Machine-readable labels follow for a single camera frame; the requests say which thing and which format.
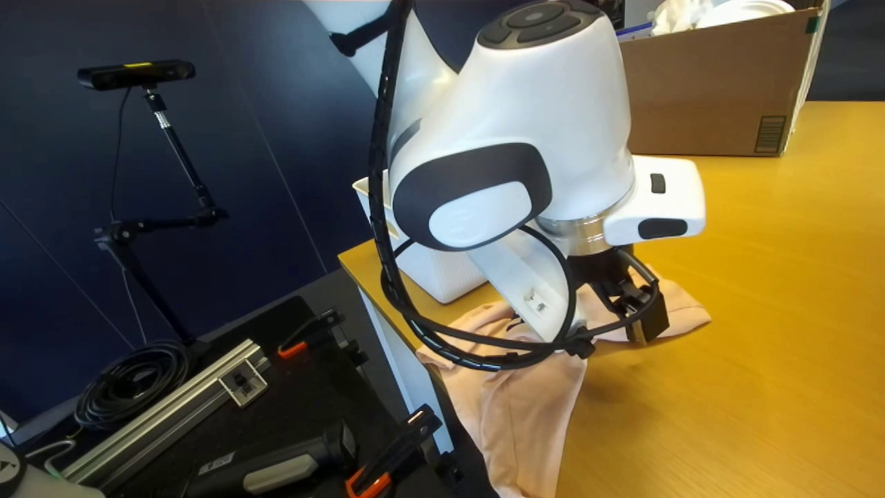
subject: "black cable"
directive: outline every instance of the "black cable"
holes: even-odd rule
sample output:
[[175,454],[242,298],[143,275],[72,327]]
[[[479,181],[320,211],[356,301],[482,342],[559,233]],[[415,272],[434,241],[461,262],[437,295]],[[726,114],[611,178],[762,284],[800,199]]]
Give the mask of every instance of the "black cable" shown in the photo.
[[179,388],[191,374],[191,359],[177,345],[147,345],[121,358],[82,389],[75,421],[90,432],[111,432],[141,416],[154,402]]
[[[405,241],[405,244],[400,244],[399,248],[396,248],[396,258],[400,254],[400,251],[405,251],[408,246],[412,246],[415,241]],[[638,258],[634,258],[627,248],[611,248],[624,266],[631,266],[631,268],[636,268],[636,275],[643,279],[643,287],[647,287],[647,301],[653,301],[659,294],[661,294],[661,284],[659,284],[659,277],[638,261]],[[417,320],[417,324],[423,324],[423,327],[430,327],[430,330],[437,330],[440,336],[451,336],[451,338],[459,338],[459,341],[472,341],[472,342],[490,342],[490,345],[502,345],[502,349],[567,349],[567,351],[576,351],[576,345],[578,342],[585,342],[585,341],[592,341],[592,338],[596,338],[596,336],[605,336],[605,331],[613,331],[613,330],[623,330],[623,327],[631,327],[634,320],[638,320],[638,319],[643,319],[643,313],[647,313],[647,306],[641,306],[641,311],[636,311],[634,316],[624,316],[624,319],[616,319],[616,320],[607,320],[607,324],[596,324],[596,327],[592,327],[592,330],[571,330],[569,324],[571,324],[571,319],[576,319],[576,282],[569,282],[569,287],[571,287],[571,294],[567,294],[569,295],[569,301],[567,301],[567,319],[564,319],[564,324],[562,324],[562,330],[559,330],[559,336],[552,338],[552,342],[522,342],[522,341],[501,341],[501,338],[487,338],[487,336],[475,336],[475,331],[461,331],[461,330],[454,330],[454,327],[448,327],[448,324],[437,324],[437,320],[428,320],[426,316],[421,316],[417,311],[415,311],[415,305],[412,305],[412,298],[408,295],[386,295],[389,301],[392,298],[399,298],[399,311],[405,311],[403,316],[408,319],[408,320]]]
[[126,99],[130,99],[133,89],[123,89],[118,109],[115,109],[115,140],[114,140],[114,164],[111,164],[111,199],[107,199],[107,214],[111,222],[118,222],[115,214],[115,192],[118,192],[118,164],[121,164],[121,138],[123,138],[123,111],[126,111]]
[[[567,275],[567,316],[564,316],[556,338],[567,336],[567,330],[571,330],[571,319],[576,319],[576,294],[569,291],[576,284],[569,279],[567,262],[564,262],[562,251],[544,236],[540,236],[531,226],[520,226],[520,230],[527,233],[531,237],[535,237],[559,261],[559,266]],[[502,341],[502,338],[487,338],[487,336],[475,336],[475,331],[461,331],[461,330],[454,330],[448,324],[440,324],[440,320],[430,320],[430,319],[421,316],[408,295],[399,295],[399,301],[405,311],[405,319],[412,319],[415,324],[430,327],[430,330],[437,330],[440,336],[448,336],[448,338],[472,341],[472,342],[490,342],[490,345],[501,345],[501,349],[544,351],[544,354],[548,354],[548,349],[556,349],[552,342],[526,342],[526,341]]]

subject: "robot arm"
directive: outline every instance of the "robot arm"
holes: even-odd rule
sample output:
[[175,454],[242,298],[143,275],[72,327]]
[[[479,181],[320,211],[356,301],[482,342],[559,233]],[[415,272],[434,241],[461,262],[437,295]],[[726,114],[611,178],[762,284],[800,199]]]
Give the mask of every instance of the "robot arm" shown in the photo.
[[[360,5],[371,22],[392,17],[399,0],[306,5],[332,34],[360,34],[343,10]],[[571,295],[582,279],[623,319],[643,301],[664,306],[631,282],[631,266],[650,275],[631,244],[696,236],[701,186],[688,160],[627,153],[627,82],[607,17],[582,0],[527,2],[479,30],[459,73],[430,49],[415,10],[396,74],[381,73],[381,38],[354,67],[372,92],[396,77],[383,165],[396,225],[412,241],[469,251],[552,345],[581,327]]]

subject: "wire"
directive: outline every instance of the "wire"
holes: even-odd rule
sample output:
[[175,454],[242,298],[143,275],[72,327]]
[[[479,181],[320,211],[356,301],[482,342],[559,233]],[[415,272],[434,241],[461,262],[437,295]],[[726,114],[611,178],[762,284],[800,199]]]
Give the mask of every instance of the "wire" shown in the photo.
[[[223,55],[233,53],[228,45],[227,45],[227,38],[222,35],[217,17],[213,13],[210,0],[202,0],[198,5],[202,5],[202,10],[204,10],[208,30],[213,34],[217,49],[222,49]],[[292,214],[296,214],[292,226],[296,226],[299,233],[306,233],[306,244],[310,244],[313,261],[320,266],[322,275],[328,275],[327,261],[322,261],[322,251],[320,251],[318,241],[313,237],[313,230],[310,230],[310,225],[306,225],[305,208],[300,208],[300,203],[299,203],[299,196],[296,196],[296,189],[292,189],[292,182],[285,178],[285,170],[282,170],[280,154],[274,153],[270,136],[269,136],[269,131],[262,128],[262,122],[260,122],[260,117],[256,117],[256,111],[253,111],[253,106],[252,106],[252,99],[249,99],[249,95],[246,95],[242,77],[240,77],[240,73],[235,73],[235,69],[228,69],[228,67],[237,67],[237,60],[227,60],[227,73],[228,73],[228,77],[235,81],[235,95],[237,95],[240,102],[246,106],[249,122],[252,122],[252,128],[253,128],[262,149],[269,153],[269,160],[270,160],[274,175],[275,175],[275,181],[280,181],[280,186],[282,186],[282,194],[285,194],[287,205],[291,205]]]
[[111,432],[172,394],[188,374],[181,349],[147,345],[100,374],[76,399],[75,421],[90,432]]
[[121,99],[118,99],[118,109],[115,109],[115,140],[114,140],[114,164],[111,164],[111,199],[107,199],[107,214],[111,214],[111,222],[115,225],[118,222],[118,205],[115,205],[115,194],[118,194],[118,164],[121,164],[121,138],[123,138],[123,114],[126,114],[126,99],[133,95],[133,85],[123,89]]
[[[564,336],[564,331],[569,330],[569,324],[571,324],[571,319],[576,319],[576,294],[569,294],[571,279],[569,279],[567,262],[564,262],[564,258],[559,254],[559,248],[556,248],[544,236],[540,236],[540,233],[531,230],[531,226],[520,226],[520,230],[527,233],[527,236],[534,236],[551,254],[556,254],[559,266],[562,266],[564,275],[567,275],[567,298],[569,298],[569,301],[567,301],[567,316],[564,316],[564,320],[562,320],[562,330],[556,331],[556,338],[559,338],[559,336]],[[412,298],[403,298],[403,295],[400,295],[400,305],[405,306],[405,313],[408,313],[412,320],[417,320],[417,324],[423,324],[423,327],[430,327],[430,330],[437,330],[440,336],[448,336],[448,338],[472,341],[472,342],[490,342],[490,345],[501,345],[501,349],[540,349],[540,342],[487,338],[487,336],[461,331],[461,330],[454,330],[454,327],[448,327],[448,324],[428,320],[428,319],[423,319],[423,316],[415,311]]]
[[143,319],[141,319],[141,311],[139,311],[139,301],[136,301],[136,294],[133,294],[133,282],[126,277],[126,268],[114,258],[114,262],[118,266],[118,279],[121,279],[121,287],[126,294],[126,301],[130,301],[130,311],[133,311],[133,319],[136,319],[136,327],[139,327],[139,336],[141,336],[141,345],[147,345],[147,327],[143,327]]
[[86,305],[107,324],[107,330],[126,345],[136,349],[136,342],[118,330],[118,324],[100,306],[100,301],[79,284],[63,262],[49,251],[49,246],[24,225],[24,218],[0,199],[0,211],[6,211],[13,225],[28,236],[28,241],[57,268],[57,275],[86,298]]
[[56,450],[56,454],[49,454],[49,457],[43,460],[40,468],[43,468],[49,475],[63,478],[63,474],[56,468],[56,460],[60,460],[60,457],[65,457],[69,450],[76,449],[76,434],[69,434],[69,438],[63,438],[63,441],[51,441],[51,442],[40,445],[40,449],[29,450],[24,460],[33,461],[33,460],[38,460],[40,454]]

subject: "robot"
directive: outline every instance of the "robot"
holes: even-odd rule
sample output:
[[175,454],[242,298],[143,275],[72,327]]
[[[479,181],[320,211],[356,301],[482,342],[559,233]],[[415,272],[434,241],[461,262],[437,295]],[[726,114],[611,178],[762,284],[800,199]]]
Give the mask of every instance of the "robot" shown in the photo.
[[[631,154],[627,82],[602,10],[585,0],[511,8],[479,30],[454,73],[408,0],[306,5],[375,95],[367,186],[381,282],[430,351],[501,371],[556,349],[585,358],[594,336],[616,327],[634,342],[667,330],[659,279],[634,244],[701,233],[701,182],[690,160]],[[423,319],[396,268],[381,192],[408,241],[468,251],[541,341],[493,341]],[[585,330],[578,284],[618,320]],[[479,358],[451,338],[501,354]]]

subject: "white plastic casing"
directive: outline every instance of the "white plastic casing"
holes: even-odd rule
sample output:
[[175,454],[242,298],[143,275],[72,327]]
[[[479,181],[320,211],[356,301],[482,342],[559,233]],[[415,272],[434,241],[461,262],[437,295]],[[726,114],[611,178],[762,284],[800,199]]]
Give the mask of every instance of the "white plastic casing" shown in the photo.
[[602,215],[607,246],[688,237],[706,226],[701,182],[690,160],[634,154],[634,165],[631,194]]
[[[618,45],[605,17],[540,48],[501,49],[475,42],[461,73],[396,153],[392,196],[405,175],[434,157],[493,145],[531,145],[552,182],[552,203],[541,215],[596,215],[616,205],[634,181],[624,149],[631,132],[624,89]],[[461,214],[448,205],[448,215],[468,226],[493,225],[487,218],[493,214],[475,211],[472,203],[464,203]]]
[[[354,182],[354,194],[356,194],[360,208],[367,218],[371,214],[367,214],[367,181],[365,178],[360,178]],[[383,192],[383,218],[386,218],[389,244],[392,244],[392,248],[399,248],[405,237],[389,215],[389,194],[386,192]],[[423,287],[440,305],[448,305],[448,301],[469,294],[482,282],[487,282],[487,277],[472,266],[468,251],[437,251],[437,248],[415,244],[396,262],[403,275],[408,275],[408,279],[417,287]]]
[[556,254],[520,230],[468,254],[511,311],[551,342],[564,324],[569,295]]

